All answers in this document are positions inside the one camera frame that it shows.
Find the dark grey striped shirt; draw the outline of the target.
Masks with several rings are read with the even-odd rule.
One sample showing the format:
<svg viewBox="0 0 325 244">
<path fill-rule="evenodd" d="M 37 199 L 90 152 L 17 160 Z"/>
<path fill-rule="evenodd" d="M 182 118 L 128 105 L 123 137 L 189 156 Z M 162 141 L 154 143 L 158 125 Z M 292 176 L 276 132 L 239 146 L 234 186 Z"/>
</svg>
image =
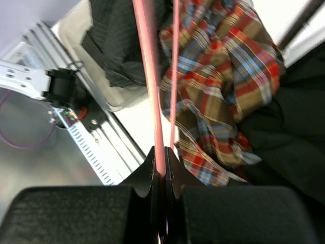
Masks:
<svg viewBox="0 0 325 244">
<path fill-rule="evenodd" d="M 82 47 L 104 70 L 109 86 L 146 86 L 133 2 L 90 1 L 90 10 L 93 24 Z"/>
</svg>

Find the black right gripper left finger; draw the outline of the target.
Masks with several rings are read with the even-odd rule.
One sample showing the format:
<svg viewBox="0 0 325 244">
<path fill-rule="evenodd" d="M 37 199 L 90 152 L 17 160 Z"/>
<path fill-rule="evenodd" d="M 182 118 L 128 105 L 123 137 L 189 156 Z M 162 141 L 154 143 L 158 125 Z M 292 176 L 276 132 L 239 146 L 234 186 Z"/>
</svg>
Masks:
<svg viewBox="0 0 325 244">
<path fill-rule="evenodd" d="M 157 243 L 154 150 L 116 186 L 34 187 L 12 201 L 1 243 Z"/>
</svg>

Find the black shirt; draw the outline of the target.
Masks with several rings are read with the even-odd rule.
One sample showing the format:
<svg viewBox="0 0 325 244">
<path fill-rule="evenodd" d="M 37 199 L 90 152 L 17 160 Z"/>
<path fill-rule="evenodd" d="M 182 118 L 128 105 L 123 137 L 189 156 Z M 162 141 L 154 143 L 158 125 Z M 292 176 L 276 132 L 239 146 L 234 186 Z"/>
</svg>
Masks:
<svg viewBox="0 0 325 244">
<path fill-rule="evenodd" d="M 247 181 L 297 191 L 324 243 L 324 44 L 291 65 L 272 101 L 239 129 L 261 158 L 243 167 Z"/>
</svg>

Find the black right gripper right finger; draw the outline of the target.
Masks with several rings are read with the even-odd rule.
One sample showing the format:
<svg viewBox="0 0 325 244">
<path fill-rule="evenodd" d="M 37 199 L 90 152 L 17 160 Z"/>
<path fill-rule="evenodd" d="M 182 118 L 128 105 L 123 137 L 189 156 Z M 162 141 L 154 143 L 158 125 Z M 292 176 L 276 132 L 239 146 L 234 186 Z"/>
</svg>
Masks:
<svg viewBox="0 0 325 244">
<path fill-rule="evenodd" d="M 166 147 L 167 243 L 319 243 L 300 197 L 284 187 L 206 186 Z"/>
</svg>

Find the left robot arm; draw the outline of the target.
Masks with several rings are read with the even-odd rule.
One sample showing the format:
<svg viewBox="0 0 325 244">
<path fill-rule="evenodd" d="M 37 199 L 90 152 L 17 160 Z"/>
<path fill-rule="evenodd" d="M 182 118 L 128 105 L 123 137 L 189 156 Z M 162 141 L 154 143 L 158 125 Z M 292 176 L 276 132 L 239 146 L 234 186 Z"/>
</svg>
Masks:
<svg viewBox="0 0 325 244">
<path fill-rule="evenodd" d="M 87 106 L 90 93 L 77 76 L 77 67 L 44 70 L 1 60 L 1 88 L 43 100 L 56 108 Z"/>
</svg>

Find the red plaid shirt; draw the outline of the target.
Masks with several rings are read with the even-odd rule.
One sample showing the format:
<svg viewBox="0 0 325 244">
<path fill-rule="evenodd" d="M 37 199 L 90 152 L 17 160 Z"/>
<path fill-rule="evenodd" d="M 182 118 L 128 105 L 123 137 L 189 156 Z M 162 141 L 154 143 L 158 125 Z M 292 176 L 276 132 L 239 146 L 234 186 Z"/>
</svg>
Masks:
<svg viewBox="0 0 325 244">
<path fill-rule="evenodd" d="M 181 1 L 178 45 L 180 158 L 206 185 L 242 181 L 239 167 L 261 159 L 237 124 L 276 94 L 281 53 L 244 1 Z"/>
</svg>

